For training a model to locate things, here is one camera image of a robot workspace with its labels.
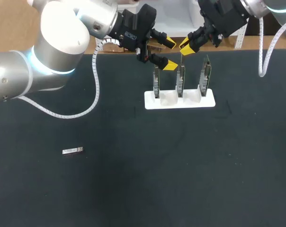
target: black mat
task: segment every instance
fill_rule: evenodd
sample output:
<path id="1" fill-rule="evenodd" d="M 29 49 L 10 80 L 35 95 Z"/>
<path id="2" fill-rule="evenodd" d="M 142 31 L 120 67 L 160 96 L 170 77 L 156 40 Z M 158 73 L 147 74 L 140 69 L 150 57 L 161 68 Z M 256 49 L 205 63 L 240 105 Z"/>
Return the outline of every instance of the black mat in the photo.
<path id="1" fill-rule="evenodd" d="M 186 88 L 205 55 L 186 59 Z M 152 65 L 134 55 L 99 56 L 101 99 L 82 118 L 1 103 L 0 227 L 286 227 L 286 51 L 263 79 L 257 52 L 209 58 L 215 108 L 145 110 Z M 62 90 L 29 97 L 60 114 L 85 110 L 90 61 Z M 161 74 L 161 89 L 174 85 L 175 73 Z"/>

